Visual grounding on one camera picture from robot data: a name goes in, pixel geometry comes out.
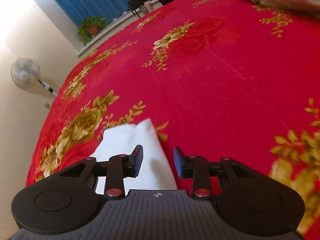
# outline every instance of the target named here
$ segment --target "white fan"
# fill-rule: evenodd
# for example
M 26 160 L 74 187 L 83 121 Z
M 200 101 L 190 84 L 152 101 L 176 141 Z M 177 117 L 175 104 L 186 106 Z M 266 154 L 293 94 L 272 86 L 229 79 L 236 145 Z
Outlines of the white fan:
M 11 67 L 11 77 L 13 82 L 20 88 L 30 88 L 37 82 L 57 96 L 58 92 L 48 83 L 40 80 L 40 67 L 38 62 L 31 58 L 20 57 Z

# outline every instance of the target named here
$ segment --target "gray gripper base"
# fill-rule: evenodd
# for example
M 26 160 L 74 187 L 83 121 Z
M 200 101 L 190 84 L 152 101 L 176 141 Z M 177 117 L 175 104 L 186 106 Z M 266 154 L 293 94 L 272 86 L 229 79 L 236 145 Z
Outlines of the gray gripper base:
M 252 236 L 227 225 L 207 201 L 184 190 L 131 190 L 123 200 L 108 201 L 87 225 L 56 236 L 26 229 L 11 240 L 302 240 L 295 232 Z

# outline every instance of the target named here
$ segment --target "folded white cloth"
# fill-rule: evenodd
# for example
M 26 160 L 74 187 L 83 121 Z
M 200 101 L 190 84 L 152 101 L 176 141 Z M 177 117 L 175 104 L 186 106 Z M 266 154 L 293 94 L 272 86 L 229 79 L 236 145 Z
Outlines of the folded white cloth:
M 125 193 L 128 194 L 130 189 L 177 189 L 169 162 L 150 119 L 137 125 L 124 124 L 106 129 L 103 140 L 91 156 L 96 157 L 97 162 L 108 161 L 114 155 L 131 154 L 138 144 L 143 147 L 140 173 L 136 178 L 124 179 Z M 106 177 L 99 177 L 96 193 L 104 193 L 105 181 Z

